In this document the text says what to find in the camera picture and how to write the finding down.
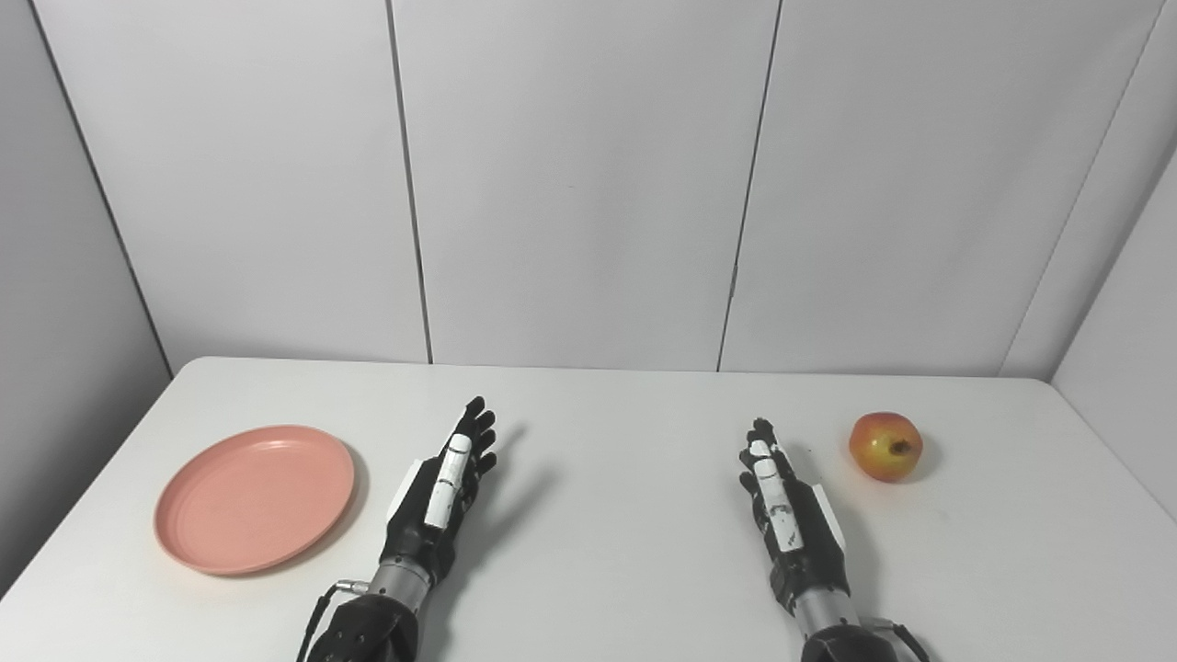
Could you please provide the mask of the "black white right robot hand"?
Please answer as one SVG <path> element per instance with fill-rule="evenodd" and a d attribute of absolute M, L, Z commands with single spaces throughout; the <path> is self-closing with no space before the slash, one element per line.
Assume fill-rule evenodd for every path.
<path fill-rule="evenodd" d="M 769 419 L 758 417 L 738 456 L 739 484 L 751 498 L 752 517 L 771 561 L 770 585 L 790 615 L 812 593 L 840 593 L 850 584 L 840 534 L 829 523 L 818 486 L 807 485 L 778 443 Z"/>

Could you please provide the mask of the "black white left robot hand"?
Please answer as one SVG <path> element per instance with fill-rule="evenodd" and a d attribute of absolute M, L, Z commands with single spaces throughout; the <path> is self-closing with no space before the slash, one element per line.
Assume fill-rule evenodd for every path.
<path fill-rule="evenodd" d="M 415 563 L 428 575 L 428 583 L 432 585 L 447 577 L 455 563 L 457 535 L 463 519 L 470 508 L 474 507 L 483 477 L 497 464 L 496 454 L 488 449 L 497 439 L 493 425 L 496 411 L 486 406 L 483 395 L 477 395 L 466 404 L 463 418 L 438 455 L 415 462 L 415 468 L 408 470 L 406 482 L 398 489 L 399 498 L 394 501 L 395 509 L 385 528 L 380 561 Z M 446 525 L 432 525 L 428 523 L 430 499 L 433 498 L 446 455 L 458 437 L 470 441 L 463 474 L 452 482 L 453 499 Z"/>

